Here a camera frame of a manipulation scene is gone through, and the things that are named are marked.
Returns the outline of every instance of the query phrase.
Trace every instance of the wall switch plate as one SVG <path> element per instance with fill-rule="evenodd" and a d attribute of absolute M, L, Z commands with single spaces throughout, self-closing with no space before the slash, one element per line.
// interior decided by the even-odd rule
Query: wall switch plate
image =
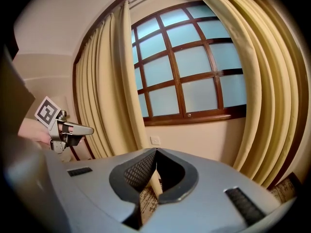
<path fill-rule="evenodd" d="M 158 136 L 150 136 L 150 141 L 152 145 L 160 145 L 160 138 Z"/>

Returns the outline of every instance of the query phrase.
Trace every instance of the frosted glass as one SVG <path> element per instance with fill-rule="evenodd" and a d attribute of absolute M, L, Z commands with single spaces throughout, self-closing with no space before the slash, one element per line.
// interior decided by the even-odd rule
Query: frosted glass
<path fill-rule="evenodd" d="M 139 46 L 142 59 L 166 49 L 161 33 L 141 42 Z"/>
<path fill-rule="evenodd" d="M 137 27 L 138 39 L 143 38 L 144 36 L 160 29 L 159 24 L 155 18 L 140 24 Z"/>
<path fill-rule="evenodd" d="M 180 21 L 189 20 L 189 17 L 186 15 L 186 13 L 182 9 L 173 10 L 168 13 L 164 13 L 160 15 L 164 26 L 168 26 Z"/>
<path fill-rule="evenodd" d="M 233 43 L 210 44 L 218 70 L 241 68 L 239 55 Z"/>
<path fill-rule="evenodd" d="M 218 21 L 201 21 L 198 22 L 200 28 L 202 29 L 206 39 L 213 38 L 230 38 L 227 30 L 223 24 Z"/>
<path fill-rule="evenodd" d="M 148 114 L 148 110 L 147 110 L 145 94 L 139 94 L 138 95 L 138 99 L 139 99 L 139 104 L 140 104 L 140 109 L 141 109 L 142 117 L 148 117 L 149 114 Z"/>
<path fill-rule="evenodd" d="M 179 76 L 186 77 L 198 73 L 211 72 L 208 56 L 203 46 L 175 52 Z"/>
<path fill-rule="evenodd" d="M 133 63 L 136 64 L 138 62 L 137 49 L 136 46 L 133 47 Z"/>
<path fill-rule="evenodd" d="M 134 34 L 134 29 L 132 30 L 132 44 L 135 42 L 135 34 Z"/>
<path fill-rule="evenodd" d="M 172 47 L 201 40 L 193 24 L 186 24 L 167 30 L 167 34 L 169 35 Z"/>
<path fill-rule="evenodd" d="M 135 68 L 135 81 L 136 81 L 137 90 L 142 89 L 142 82 L 141 82 L 141 75 L 140 75 L 139 67 Z"/>
<path fill-rule="evenodd" d="M 218 108 L 214 79 L 203 79 L 182 84 L 186 112 Z"/>
<path fill-rule="evenodd" d="M 243 74 L 220 76 L 224 108 L 246 104 L 246 89 Z"/>
<path fill-rule="evenodd" d="M 149 98 L 154 116 L 179 114 L 175 86 L 151 91 Z"/>
<path fill-rule="evenodd" d="M 168 56 L 158 58 L 145 64 L 144 72 L 147 86 L 173 79 L 171 64 Z"/>
<path fill-rule="evenodd" d="M 193 18 L 215 17 L 214 12 L 212 12 L 212 10 L 206 5 L 189 7 L 187 10 L 190 12 Z"/>

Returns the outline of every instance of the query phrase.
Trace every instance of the hand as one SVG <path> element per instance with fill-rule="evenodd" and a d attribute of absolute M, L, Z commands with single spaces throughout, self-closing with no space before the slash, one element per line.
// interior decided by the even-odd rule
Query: hand
<path fill-rule="evenodd" d="M 59 124 L 58 129 L 62 131 L 63 125 Z M 19 128 L 18 135 L 50 145 L 51 136 L 48 128 L 37 120 L 25 118 Z"/>

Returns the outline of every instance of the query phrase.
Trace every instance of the curtain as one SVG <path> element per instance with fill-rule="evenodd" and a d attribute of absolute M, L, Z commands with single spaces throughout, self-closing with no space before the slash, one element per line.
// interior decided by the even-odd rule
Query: curtain
<path fill-rule="evenodd" d="M 76 89 L 82 124 L 94 128 L 86 139 L 96 159 L 150 147 L 135 82 L 128 2 L 87 42 L 76 66 Z M 158 196 L 156 173 L 151 185 Z"/>
<path fill-rule="evenodd" d="M 308 112 L 301 52 L 266 0 L 203 0 L 228 30 L 242 63 L 247 112 L 234 168 L 268 187 L 298 148 Z"/>

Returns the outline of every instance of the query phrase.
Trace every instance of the window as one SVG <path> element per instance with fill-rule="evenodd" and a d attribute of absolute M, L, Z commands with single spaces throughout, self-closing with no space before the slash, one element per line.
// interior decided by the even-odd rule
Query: window
<path fill-rule="evenodd" d="M 170 125 L 246 115 L 246 91 L 232 40 L 209 7 L 189 2 L 132 25 L 144 122 Z"/>

